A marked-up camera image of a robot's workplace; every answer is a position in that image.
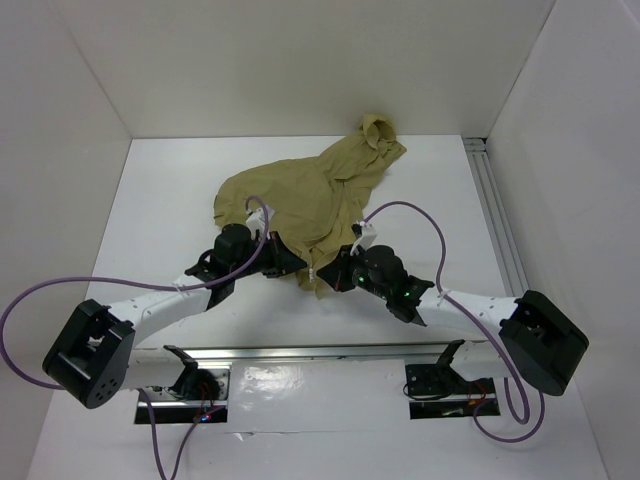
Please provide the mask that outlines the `olive yellow jacket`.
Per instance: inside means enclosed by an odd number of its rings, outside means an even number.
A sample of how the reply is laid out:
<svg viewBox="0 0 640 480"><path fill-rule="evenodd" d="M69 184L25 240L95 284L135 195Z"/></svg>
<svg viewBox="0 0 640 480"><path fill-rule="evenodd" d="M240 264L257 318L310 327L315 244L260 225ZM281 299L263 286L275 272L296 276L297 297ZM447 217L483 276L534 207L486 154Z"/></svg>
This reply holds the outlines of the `olive yellow jacket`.
<svg viewBox="0 0 640 480"><path fill-rule="evenodd" d="M279 160L225 180L214 198L214 222L244 223L247 198L259 197L274 210L270 229L307 263L296 274L299 287L321 298L329 288L319 269L354 242L351 225L364 219L373 189L405 152L390 120L366 114L356 132L317 156Z"/></svg>

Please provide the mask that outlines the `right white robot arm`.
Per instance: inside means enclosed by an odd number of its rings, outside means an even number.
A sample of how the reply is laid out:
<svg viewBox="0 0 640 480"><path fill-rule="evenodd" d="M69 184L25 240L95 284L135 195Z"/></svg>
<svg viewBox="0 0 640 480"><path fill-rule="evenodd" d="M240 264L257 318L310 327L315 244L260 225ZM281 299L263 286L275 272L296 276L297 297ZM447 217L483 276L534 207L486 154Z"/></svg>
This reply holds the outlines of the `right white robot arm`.
<svg viewBox="0 0 640 480"><path fill-rule="evenodd" d="M489 332L531 387L564 394L589 346L583 331L547 296L528 290L519 298L444 294L410 275L392 248L342 248L317 276L336 292L360 288L385 302L398 320L470 333Z"/></svg>

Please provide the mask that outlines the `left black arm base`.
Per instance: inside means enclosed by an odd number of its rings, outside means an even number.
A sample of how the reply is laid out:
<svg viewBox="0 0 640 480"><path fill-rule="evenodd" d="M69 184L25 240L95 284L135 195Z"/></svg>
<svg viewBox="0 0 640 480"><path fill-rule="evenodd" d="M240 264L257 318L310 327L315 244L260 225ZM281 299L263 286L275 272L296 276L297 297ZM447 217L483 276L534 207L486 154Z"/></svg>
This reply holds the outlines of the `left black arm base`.
<svg viewBox="0 0 640 480"><path fill-rule="evenodd" d="M227 371L205 369L184 350L165 345L164 349L177 357L182 365L180 375L165 390L179 400L204 398L210 402L227 399Z"/></svg>

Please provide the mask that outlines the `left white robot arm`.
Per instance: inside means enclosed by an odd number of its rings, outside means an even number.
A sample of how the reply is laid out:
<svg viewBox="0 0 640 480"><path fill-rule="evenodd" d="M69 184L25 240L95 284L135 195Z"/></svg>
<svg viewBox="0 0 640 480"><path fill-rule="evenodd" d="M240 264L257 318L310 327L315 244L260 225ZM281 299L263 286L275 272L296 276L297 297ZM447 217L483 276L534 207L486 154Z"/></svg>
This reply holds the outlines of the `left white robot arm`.
<svg viewBox="0 0 640 480"><path fill-rule="evenodd" d="M204 313L230 296L239 278L278 278L305 269L275 232L230 224L174 286L103 305L93 299L72 312L43 361L44 372L83 406L95 409L120 390L165 390L176 399L217 394L215 378L174 345L142 349L151 335Z"/></svg>

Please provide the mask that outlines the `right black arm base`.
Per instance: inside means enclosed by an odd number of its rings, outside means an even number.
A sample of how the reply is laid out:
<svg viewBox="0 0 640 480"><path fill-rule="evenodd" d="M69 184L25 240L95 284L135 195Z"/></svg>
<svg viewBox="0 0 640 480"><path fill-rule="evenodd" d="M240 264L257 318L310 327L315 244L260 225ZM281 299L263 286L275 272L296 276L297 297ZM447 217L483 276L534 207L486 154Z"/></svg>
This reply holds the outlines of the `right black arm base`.
<svg viewBox="0 0 640 480"><path fill-rule="evenodd" d="M463 345L463 340L451 342L435 363L406 365L403 394L415 401L436 401L463 394L485 398L493 394L496 389L491 380L467 381L452 369L454 354Z"/></svg>

